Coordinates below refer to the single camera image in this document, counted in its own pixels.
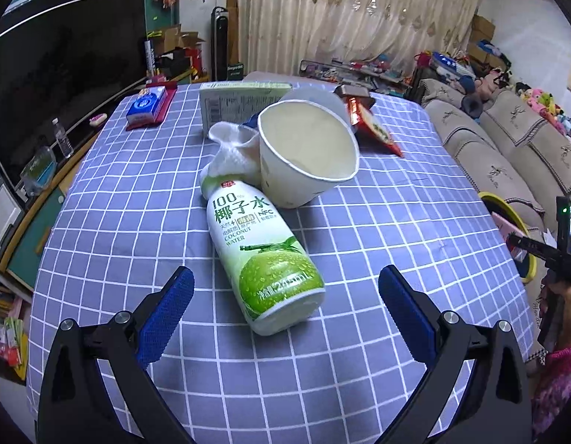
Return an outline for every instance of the green coconut image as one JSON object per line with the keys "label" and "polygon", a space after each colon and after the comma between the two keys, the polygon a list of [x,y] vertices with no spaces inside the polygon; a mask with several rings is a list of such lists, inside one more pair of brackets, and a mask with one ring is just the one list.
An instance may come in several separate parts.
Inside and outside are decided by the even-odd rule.
{"label": "green coconut image", "polygon": [[253,319],[298,293],[324,287],[318,270],[295,246],[297,243],[292,236],[280,244],[240,246],[244,251],[259,250],[240,271],[238,282],[240,296]]}

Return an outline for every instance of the red tray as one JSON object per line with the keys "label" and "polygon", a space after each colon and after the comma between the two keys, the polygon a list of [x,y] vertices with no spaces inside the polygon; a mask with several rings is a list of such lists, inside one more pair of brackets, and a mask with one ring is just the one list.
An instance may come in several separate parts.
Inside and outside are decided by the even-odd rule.
{"label": "red tray", "polygon": [[148,83],[146,88],[151,87],[166,87],[166,98],[164,102],[162,102],[162,107],[160,107],[160,111],[158,112],[158,116],[156,117],[156,121],[153,124],[127,124],[125,130],[133,130],[135,128],[141,127],[157,127],[160,125],[164,119],[166,118],[166,114],[168,113],[168,109],[171,106],[172,99],[177,93],[177,82],[176,81],[164,81],[162,83]]}

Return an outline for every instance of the curtain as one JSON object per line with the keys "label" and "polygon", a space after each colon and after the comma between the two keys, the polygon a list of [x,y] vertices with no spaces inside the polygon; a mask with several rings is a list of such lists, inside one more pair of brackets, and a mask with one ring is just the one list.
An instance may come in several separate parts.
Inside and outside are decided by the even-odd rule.
{"label": "curtain", "polygon": [[422,50],[452,52],[479,0],[238,0],[247,73],[298,74],[303,58],[329,62],[387,54],[410,71]]}

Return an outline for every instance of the beige sofa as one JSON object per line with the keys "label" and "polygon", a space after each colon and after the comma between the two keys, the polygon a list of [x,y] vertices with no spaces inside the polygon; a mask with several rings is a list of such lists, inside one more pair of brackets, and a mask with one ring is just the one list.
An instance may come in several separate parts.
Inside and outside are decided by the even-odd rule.
{"label": "beige sofa", "polygon": [[[485,103],[478,124],[460,110],[461,93],[436,80],[420,85],[421,105],[473,187],[506,200],[533,238],[543,241],[545,229],[555,236],[555,198],[571,195],[571,143],[508,89]],[[540,263],[526,286],[537,323],[545,274]]]}

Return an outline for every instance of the yellow ring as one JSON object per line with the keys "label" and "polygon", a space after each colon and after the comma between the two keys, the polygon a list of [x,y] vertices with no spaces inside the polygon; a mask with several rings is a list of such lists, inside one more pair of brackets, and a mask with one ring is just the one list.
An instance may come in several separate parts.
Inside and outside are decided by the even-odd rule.
{"label": "yellow ring", "polygon": [[[508,203],[505,200],[503,200],[502,198],[498,197],[495,194],[492,194],[491,192],[479,192],[479,198],[483,202],[485,202],[485,200],[491,201],[492,203],[497,204],[499,207],[501,207],[510,217],[512,223],[514,223],[524,233],[524,235],[530,237],[528,231],[526,230],[526,225],[524,225],[524,222],[522,221],[520,216],[514,211],[512,207],[508,205]],[[530,262],[528,266],[528,273],[526,274],[526,277],[521,277],[522,283],[524,284],[529,283],[537,274],[537,258],[534,255],[530,254],[528,255],[528,257]]]}

